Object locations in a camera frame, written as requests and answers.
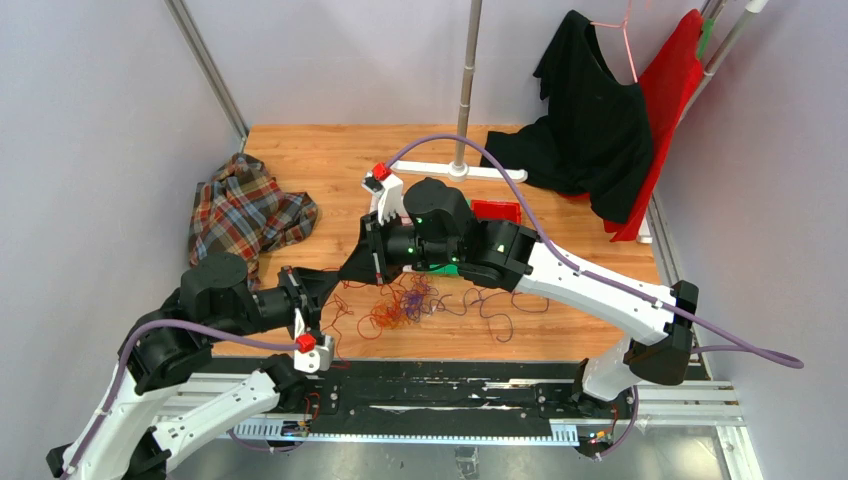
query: wooden table surface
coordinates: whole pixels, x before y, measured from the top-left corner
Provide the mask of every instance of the wooden table surface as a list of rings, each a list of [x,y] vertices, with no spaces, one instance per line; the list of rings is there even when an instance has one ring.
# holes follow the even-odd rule
[[[489,130],[515,131],[517,127],[480,125],[469,127],[468,136],[480,144]],[[258,125],[251,129],[245,152],[265,162],[283,191],[307,191],[321,209],[312,235],[297,245],[265,254],[260,261],[262,288],[277,284],[277,273],[283,265],[315,269],[338,268],[356,245],[359,218],[366,213],[370,196],[360,186],[362,176],[377,162],[418,137],[433,133],[453,132],[450,125]],[[419,146],[407,155],[408,160],[447,163],[453,158],[454,143],[439,140]],[[466,150],[471,165],[480,156]],[[408,188],[423,177],[402,175]],[[503,182],[467,180],[458,186],[466,198],[480,200],[514,200]],[[563,248],[587,260],[642,281],[658,283],[656,265],[649,245],[610,243],[603,224],[589,209],[588,200],[567,200],[553,192],[526,184],[521,191],[533,207],[551,239]],[[528,221],[523,215],[524,224]],[[472,285],[458,277],[432,276],[448,308],[461,310],[461,297]],[[408,285],[409,277],[404,281]],[[447,312],[425,316],[419,323],[386,329],[376,340],[357,333],[357,321],[367,315],[381,297],[379,288],[366,286],[353,289],[339,285],[335,293],[354,311],[337,322],[341,337],[336,353],[344,358],[427,358],[485,360],[573,360],[593,357],[604,352],[622,336],[622,332],[597,318],[572,307],[554,303],[545,313],[526,313],[513,308],[510,295],[499,295],[484,305],[484,316],[503,312],[509,315],[482,318],[473,308],[465,316]],[[495,293],[493,290],[485,295]],[[469,301],[474,297],[471,292]],[[544,308],[544,299],[518,295],[515,303],[528,310]],[[327,304],[322,312],[326,326],[337,308]],[[375,336],[370,323],[362,322],[362,333]],[[502,343],[496,338],[511,340]],[[255,335],[269,342],[290,343],[285,329]],[[235,344],[220,344],[219,355],[262,355],[269,352]]]

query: green object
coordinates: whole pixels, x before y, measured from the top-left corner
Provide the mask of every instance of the green object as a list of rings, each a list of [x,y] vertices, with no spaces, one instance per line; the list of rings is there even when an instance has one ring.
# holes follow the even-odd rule
[[[447,265],[427,273],[432,273],[434,275],[459,275],[459,271],[456,269],[456,265]]]
[[[700,60],[701,57],[704,56],[704,52],[707,51],[707,44],[710,43],[710,35],[713,33],[714,26],[714,18],[704,20],[704,26],[701,28],[701,39],[698,40],[698,50],[695,52],[695,56],[698,57],[698,60]]]

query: plaid shirt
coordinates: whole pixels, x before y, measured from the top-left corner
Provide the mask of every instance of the plaid shirt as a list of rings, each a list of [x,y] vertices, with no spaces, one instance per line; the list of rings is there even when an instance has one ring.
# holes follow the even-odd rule
[[[189,264],[215,252],[240,255],[247,262],[247,283],[259,288],[259,253],[305,239],[318,221],[318,206],[306,192],[283,193],[265,165],[236,154],[208,183],[197,184]]]

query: pink hanger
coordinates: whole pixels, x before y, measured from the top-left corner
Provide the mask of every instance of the pink hanger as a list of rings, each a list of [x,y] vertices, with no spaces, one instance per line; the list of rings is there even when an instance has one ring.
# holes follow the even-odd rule
[[[633,73],[633,82],[639,83],[639,78],[636,76],[636,67],[633,66],[633,54],[630,53],[630,40],[627,38],[627,22],[630,21],[630,10],[633,6],[633,0],[627,0],[627,13],[624,15],[624,20],[619,25],[609,23],[592,22],[596,27],[620,28],[624,34],[624,46],[627,48],[627,59],[630,60],[630,71]]]

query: white wall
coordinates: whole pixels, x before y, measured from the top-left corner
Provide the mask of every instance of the white wall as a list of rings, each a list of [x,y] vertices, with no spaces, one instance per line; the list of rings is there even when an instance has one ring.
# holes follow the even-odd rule
[[[3,478],[48,478],[235,135],[164,2],[0,3]]]
[[[848,469],[848,5],[827,5],[768,4],[681,124],[659,184],[700,312],[807,364],[711,356],[770,480]]]
[[[190,0],[189,8],[249,124],[455,123],[470,0]],[[637,71],[701,0],[633,5]],[[545,107],[533,70],[570,9],[617,23],[625,0],[485,0],[471,122],[530,123]],[[617,30],[598,34],[632,83]]]

